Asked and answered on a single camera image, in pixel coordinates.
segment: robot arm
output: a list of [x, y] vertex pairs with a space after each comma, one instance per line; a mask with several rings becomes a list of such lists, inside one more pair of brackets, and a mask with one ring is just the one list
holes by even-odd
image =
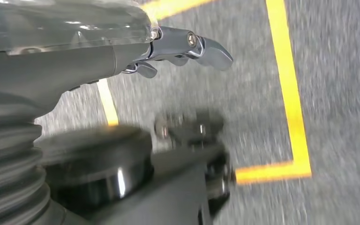
[[154, 77], [149, 61], [189, 59], [220, 70], [233, 62], [217, 42], [158, 27], [123, 1], [0, 0], [0, 224], [211, 224], [225, 149], [207, 144], [205, 129], [188, 139], [206, 121], [166, 127], [193, 145], [160, 154], [151, 154], [148, 132], [129, 126], [34, 146], [33, 120], [65, 91], [121, 72]]

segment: screw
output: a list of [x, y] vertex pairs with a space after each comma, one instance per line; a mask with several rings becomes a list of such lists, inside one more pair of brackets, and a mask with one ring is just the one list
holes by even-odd
[[188, 41], [188, 45], [191, 47], [195, 47], [196, 46], [196, 36], [194, 33], [190, 32], [187, 35], [187, 41]]

